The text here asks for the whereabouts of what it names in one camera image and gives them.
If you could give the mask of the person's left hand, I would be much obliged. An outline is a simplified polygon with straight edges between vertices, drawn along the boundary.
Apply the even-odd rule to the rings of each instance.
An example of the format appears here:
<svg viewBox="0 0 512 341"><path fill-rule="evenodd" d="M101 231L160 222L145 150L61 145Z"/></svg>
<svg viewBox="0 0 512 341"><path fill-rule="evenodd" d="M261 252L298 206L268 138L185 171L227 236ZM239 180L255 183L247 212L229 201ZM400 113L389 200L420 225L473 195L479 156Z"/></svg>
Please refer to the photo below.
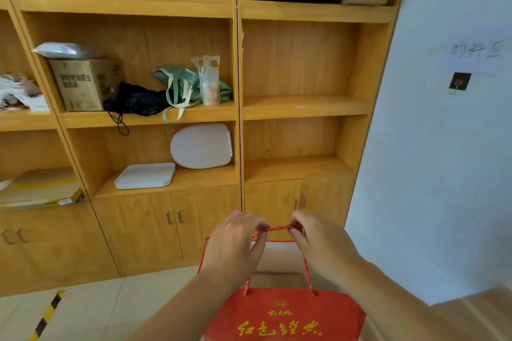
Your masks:
<svg viewBox="0 0 512 341"><path fill-rule="evenodd" d="M210 235L199 274L215 286L230 291L240 288L258 266L250 264L250 248L258 233L268 228L270 225L256 215L233 211Z"/></svg>

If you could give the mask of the red paper gift bag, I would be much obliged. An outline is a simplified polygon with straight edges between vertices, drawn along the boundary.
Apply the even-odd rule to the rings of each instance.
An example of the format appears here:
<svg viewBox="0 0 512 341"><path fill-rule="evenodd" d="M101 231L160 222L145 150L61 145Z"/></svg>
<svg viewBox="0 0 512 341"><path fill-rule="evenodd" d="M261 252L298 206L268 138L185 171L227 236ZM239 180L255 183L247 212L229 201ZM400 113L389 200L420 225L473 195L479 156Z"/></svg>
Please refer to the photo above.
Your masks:
<svg viewBox="0 0 512 341"><path fill-rule="evenodd" d="M251 276L204 331L204 341L358 341L366 313L304 260L295 241L271 241Z"/></svg>

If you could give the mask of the person's right forearm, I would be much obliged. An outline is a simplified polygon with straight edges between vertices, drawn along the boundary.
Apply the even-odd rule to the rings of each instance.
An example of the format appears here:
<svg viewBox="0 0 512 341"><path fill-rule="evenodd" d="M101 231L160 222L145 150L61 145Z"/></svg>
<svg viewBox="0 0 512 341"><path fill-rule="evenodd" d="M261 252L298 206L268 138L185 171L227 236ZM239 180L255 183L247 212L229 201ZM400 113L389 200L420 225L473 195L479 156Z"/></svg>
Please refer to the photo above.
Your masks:
<svg viewBox="0 0 512 341"><path fill-rule="evenodd" d="M341 286L388 341L471 341L373 263L359 257L337 266Z"/></svg>

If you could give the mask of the wooden cabinet door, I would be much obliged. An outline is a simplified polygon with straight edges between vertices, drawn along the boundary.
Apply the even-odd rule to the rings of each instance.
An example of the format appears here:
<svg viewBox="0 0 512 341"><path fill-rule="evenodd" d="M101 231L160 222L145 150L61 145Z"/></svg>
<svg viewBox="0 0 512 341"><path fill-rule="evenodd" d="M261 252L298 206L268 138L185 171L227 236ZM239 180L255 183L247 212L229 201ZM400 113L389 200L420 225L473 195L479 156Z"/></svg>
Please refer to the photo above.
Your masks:
<svg viewBox="0 0 512 341"><path fill-rule="evenodd" d="M239 208L236 184L170 192L185 261L201 260L205 239L231 212Z"/></svg>
<svg viewBox="0 0 512 341"><path fill-rule="evenodd" d="M320 214L344 226L348 215L352 174L302 179L301 209Z"/></svg>
<svg viewBox="0 0 512 341"><path fill-rule="evenodd" d="M169 193L98 198L93 206L122 276L184 265Z"/></svg>
<svg viewBox="0 0 512 341"><path fill-rule="evenodd" d="M244 210L261 217L272 228L289 225L301 190L301 180L247 184Z"/></svg>

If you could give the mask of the white toilet seat lid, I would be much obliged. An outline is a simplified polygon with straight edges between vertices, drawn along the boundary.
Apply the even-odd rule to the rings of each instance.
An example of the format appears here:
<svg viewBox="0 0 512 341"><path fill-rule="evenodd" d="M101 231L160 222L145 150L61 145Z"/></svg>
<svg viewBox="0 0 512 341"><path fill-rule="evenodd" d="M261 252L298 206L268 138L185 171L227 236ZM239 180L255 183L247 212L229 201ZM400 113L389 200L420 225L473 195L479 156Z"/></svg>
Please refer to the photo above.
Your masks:
<svg viewBox="0 0 512 341"><path fill-rule="evenodd" d="M230 131L223 123L194 124L177 131L170 142L176 164L204 170L228 165L233 158Z"/></svg>

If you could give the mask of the white rectangular tray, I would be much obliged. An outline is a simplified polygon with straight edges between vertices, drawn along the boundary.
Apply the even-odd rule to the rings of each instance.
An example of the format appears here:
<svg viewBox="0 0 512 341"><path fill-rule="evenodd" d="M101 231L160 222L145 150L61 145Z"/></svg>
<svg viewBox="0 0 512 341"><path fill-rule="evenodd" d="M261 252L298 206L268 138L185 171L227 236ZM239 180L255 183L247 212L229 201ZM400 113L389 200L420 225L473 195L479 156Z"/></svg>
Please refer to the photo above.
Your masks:
<svg viewBox="0 0 512 341"><path fill-rule="evenodd" d="M175 172L175 163L133 164L121 172L114 185L118 190L164 188L170 185Z"/></svg>

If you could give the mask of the wooden shelf cabinet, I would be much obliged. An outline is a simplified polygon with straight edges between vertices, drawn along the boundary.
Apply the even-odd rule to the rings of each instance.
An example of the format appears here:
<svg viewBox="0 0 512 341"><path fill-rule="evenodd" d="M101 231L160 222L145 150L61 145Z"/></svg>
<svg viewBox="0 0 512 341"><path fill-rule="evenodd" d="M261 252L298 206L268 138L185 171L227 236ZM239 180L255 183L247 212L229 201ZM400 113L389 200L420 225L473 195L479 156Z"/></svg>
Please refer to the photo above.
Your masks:
<svg viewBox="0 0 512 341"><path fill-rule="evenodd" d="M122 276L93 200L236 184L245 212L247 184L352 174L362 161L401 0L358 6L260 0L1 0L19 39L16 60L1 45L0 67L31 73L47 120L0 120L0 180L31 169L72 167L77 203L0 212L0 297ZM152 71L192 68L219 55L233 100L195 105L176 124L161 114L126 114L122 136L107 112L68 112L49 60L31 50L71 42L123 61L128 83L161 90ZM170 142L177 131L226 124L228 165L186 169ZM115 188L133 164L175 163L170 185Z"/></svg>

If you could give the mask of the green striped tote bag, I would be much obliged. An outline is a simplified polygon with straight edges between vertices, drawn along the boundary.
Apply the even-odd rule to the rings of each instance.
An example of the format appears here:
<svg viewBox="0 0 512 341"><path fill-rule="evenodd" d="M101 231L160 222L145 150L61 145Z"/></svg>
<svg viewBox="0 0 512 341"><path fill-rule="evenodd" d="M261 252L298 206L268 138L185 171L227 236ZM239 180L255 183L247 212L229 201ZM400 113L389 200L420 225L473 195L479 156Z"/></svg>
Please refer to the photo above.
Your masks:
<svg viewBox="0 0 512 341"><path fill-rule="evenodd" d="M167 124L176 124L186 109L202 105L199 76L196 69L181 66L165 66L155 69L152 75L166 86L169 107L163 110L162 118ZM220 80L221 103L233 100L233 90Z"/></svg>

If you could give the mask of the black cloth bag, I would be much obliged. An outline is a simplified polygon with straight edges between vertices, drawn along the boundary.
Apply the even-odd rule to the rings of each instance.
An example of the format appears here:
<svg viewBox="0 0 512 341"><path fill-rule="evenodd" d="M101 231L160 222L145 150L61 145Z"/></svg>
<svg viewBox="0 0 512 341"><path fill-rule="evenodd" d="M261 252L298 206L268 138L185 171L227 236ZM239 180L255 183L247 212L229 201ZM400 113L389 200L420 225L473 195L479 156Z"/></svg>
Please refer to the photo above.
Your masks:
<svg viewBox="0 0 512 341"><path fill-rule="evenodd" d="M105 111L117 125L122 136L128 136L130 131L123 122L125 114L149 117L163 112L169 104L166 91L153 91L144 87L120 82L116 95L104 102Z"/></svg>

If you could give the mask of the black yellow hazard tape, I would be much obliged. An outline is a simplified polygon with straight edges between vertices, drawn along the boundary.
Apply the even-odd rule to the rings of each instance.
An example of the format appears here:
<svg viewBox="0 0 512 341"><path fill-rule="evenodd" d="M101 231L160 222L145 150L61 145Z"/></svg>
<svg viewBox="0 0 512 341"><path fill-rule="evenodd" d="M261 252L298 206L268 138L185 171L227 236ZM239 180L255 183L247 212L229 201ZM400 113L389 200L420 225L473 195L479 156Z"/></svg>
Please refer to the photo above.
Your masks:
<svg viewBox="0 0 512 341"><path fill-rule="evenodd" d="M41 320L38 322L35 331L31 334L29 337L29 341L38 341L46 327L48 326L50 320L53 318L56 308L58 307L59 303L62 301L63 296L65 295L66 290L65 289L59 289L57 293L55 294L54 298L52 299L49 306L45 309Z"/></svg>

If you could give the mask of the flat yellow cardboard box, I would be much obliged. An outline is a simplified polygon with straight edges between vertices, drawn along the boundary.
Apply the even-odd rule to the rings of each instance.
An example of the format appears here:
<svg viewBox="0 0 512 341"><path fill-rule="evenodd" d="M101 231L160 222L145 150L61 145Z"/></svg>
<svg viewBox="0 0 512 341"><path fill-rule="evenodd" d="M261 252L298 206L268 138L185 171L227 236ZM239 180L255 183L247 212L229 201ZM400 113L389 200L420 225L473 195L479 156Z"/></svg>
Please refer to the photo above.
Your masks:
<svg viewBox="0 0 512 341"><path fill-rule="evenodd" d="M64 206L79 202L82 196L71 167L29 170L0 183L0 210Z"/></svg>

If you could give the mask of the brown cardboard box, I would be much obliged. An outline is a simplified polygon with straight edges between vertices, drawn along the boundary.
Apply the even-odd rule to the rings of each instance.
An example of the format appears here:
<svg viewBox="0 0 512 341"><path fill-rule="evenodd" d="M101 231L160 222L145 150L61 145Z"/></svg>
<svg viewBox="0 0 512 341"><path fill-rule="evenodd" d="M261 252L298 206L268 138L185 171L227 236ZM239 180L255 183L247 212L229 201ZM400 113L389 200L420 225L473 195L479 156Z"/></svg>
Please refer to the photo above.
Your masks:
<svg viewBox="0 0 512 341"><path fill-rule="evenodd" d="M122 60L49 60L63 103L68 112L104 111L107 100L125 81Z"/></svg>

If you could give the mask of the white plastic packet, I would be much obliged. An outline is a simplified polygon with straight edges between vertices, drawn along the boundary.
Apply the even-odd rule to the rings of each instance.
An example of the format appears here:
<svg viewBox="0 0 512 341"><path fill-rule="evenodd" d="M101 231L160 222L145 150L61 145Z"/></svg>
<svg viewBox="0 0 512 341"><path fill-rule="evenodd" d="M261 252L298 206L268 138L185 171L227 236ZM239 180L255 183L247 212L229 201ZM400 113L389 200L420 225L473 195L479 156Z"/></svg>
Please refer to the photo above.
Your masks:
<svg viewBox="0 0 512 341"><path fill-rule="evenodd" d="M91 48L75 43L44 42L31 50L47 59L89 60L99 59L101 55Z"/></svg>

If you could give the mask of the pile of white packaging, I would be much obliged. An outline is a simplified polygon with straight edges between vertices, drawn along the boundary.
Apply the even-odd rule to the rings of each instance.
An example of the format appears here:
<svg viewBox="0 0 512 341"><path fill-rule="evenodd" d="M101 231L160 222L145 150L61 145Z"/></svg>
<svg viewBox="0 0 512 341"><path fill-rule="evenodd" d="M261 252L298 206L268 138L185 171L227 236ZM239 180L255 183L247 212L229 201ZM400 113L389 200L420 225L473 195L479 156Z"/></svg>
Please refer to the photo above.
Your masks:
<svg viewBox="0 0 512 341"><path fill-rule="evenodd" d="M25 109L50 111L41 89L32 80L23 74L0 74L0 112Z"/></svg>

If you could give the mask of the metal wall hook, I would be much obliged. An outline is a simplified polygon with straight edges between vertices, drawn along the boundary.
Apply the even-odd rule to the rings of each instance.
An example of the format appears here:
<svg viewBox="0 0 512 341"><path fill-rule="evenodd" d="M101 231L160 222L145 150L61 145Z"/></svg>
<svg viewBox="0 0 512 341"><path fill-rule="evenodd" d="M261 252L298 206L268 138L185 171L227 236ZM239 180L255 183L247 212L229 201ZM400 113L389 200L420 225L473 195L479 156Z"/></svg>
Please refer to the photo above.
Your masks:
<svg viewBox="0 0 512 341"><path fill-rule="evenodd" d="M470 78L471 73L455 72L449 85L449 94L456 94L458 91L465 91Z"/></svg>

